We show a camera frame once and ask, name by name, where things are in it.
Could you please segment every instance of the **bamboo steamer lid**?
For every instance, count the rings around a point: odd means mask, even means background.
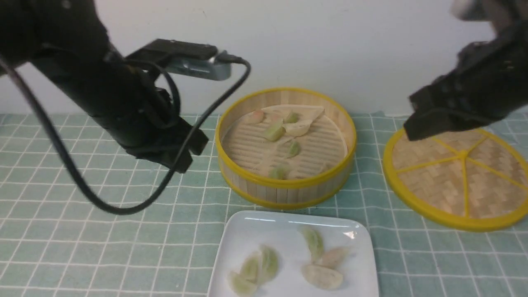
[[[383,169],[409,207],[448,227],[491,231],[528,214],[526,161],[482,129],[416,142],[400,130],[387,143]]]

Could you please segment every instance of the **black cable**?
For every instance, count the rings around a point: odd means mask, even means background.
[[[178,115],[180,114],[180,92],[178,92],[178,88],[176,87],[174,80],[172,80],[171,76],[168,74],[167,70],[163,69],[156,63],[149,62],[149,61],[125,60],[124,62],[119,62],[119,63],[124,63],[126,65],[135,66],[135,67],[141,67],[141,65],[149,65],[151,67],[156,68],[156,70],[158,70],[159,73],[163,75],[163,77],[167,81],[169,90],[171,91],[171,97],[172,97],[172,110],[170,111],[171,118],[169,119],[167,124],[156,123],[155,125],[160,129],[165,129],[165,128],[174,126],[178,122]]]
[[[61,158],[62,162],[64,163],[64,166],[66,167],[67,171],[70,173],[72,179],[77,184],[77,187],[81,190],[81,192],[88,198],[90,202],[92,202],[97,208],[109,212],[114,215],[132,215],[137,212],[140,212],[150,206],[156,199],[158,199],[159,195],[163,192],[165,187],[170,182],[172,176],[176,172],[176,165],[178,163],[178,160],[182,156],[184,150],[187,149],[187,144],[189,143],[192,135],[200,128],[200,126],[205,122],[205,120],[213,113],[213,111],[218,108],[229,96],[231,96],[248,78],[249,74],[251,73],[251,65],[248,61],[235,57],[233,55],[229,54],[221,54],[217,57],[219,61],[226,62],[226,63],[233,63],[233,64],[241,64],[246,66],[246,71],[242,75],[242,77],[235,82],[231,88],[229,88],[220,98],[218,98],[207,110],[202,114],[202,116],[198,119],[196,124],[191,128],[189,131],[189,134],[187,135],[187,138],[183,141],[182,147],[178,151],[178,154],[176,155],[176,159],[174,160],[173,166],[169,169],[161,183],[158,185],[157,189],[152,193],[152,195],[145,200],[144,202],[133,206],[129,208],[120,208],[112,206],[104,201],[102,201],[86,184],[86,181],[82,177],[81,173],[77,170],[75,163],[71,159],[70,155],[68,154],[68,150],[64,146],[64,143],[62,143],[62,140],[59,136],[59,133],[53,126],[53,123],[51,122],[50,118],[46,114],[46,111],[44,108],[40,105],[39,101],[31,92],[31,89],[26,84],[24,79],[18,74],[18,72],[11,67],[7,59],[4,58],[3,55],[0,54],[0,67],[2,67],[11,81],[19,88],[20,92],[24,96],[25,100],[35,113],[35,116],[39,119],[42,127],[46,131],[48,137],[51,140],[51,143],[55,147],[55,150],[59,154],[59,157]]]

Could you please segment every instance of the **white wall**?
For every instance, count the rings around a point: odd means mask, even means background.
[[[155,38],[209,43],[253,65],[230,102],[264,88],[323,92],[352,112],[410,111],[407,97],[453,68],[471,41],[493,38],[464,23],[448,0],[96,0],[116,47],[129,54]],[[50,112],[79,109],[33,67],[20,68]],[[234,77],[241,69],[234,72]],[[201,112],[231,83],[175,77],[184,112]],[[28,108],[0,79],[0,113]]]

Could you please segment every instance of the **square plate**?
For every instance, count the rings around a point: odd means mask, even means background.
[[[325,250],[351,246],[352,254],[337,269],[344,275],[341,287],[324,291],[307,283],[300,270],[310,262],[310,252],[299,226],[319,231]],[[216,255],[208,297],[237,297],[227,276],[238,272],[244,260],[261,244],[274,248],[279,256],[279,272],[262,285],[254,297],[361,296],[378,297],[378,276],[369,232],[358,222],[328,217],[282,212],[241,211],[228,221]]]

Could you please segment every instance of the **bamboo steamer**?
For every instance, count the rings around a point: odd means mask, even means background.
[[[298,156],[286,159],[287,144],[275,149],[277,143],[262,137],[274,116],[296,112],[305,119],[320,107],[324,113],[309,132],[295,138],[301,144]],[[256,109],[265,111],[264,121],[245,123],[243,118]],[[332,197],[346,182],[353,166],[356,131],[346,110],[327,96],[276,88],[248,95],[231,106],[220,118],[215,142],[220,171],[236,193],[267,208],[299,209]],[[290,168],[287,179],[268,178],[269,170],[280,163]]]
[[[410,208],[448,227],[493,231],[528,214],[528,165],[499,137],[482,129],[410,142],[388,141],[385,177]]]

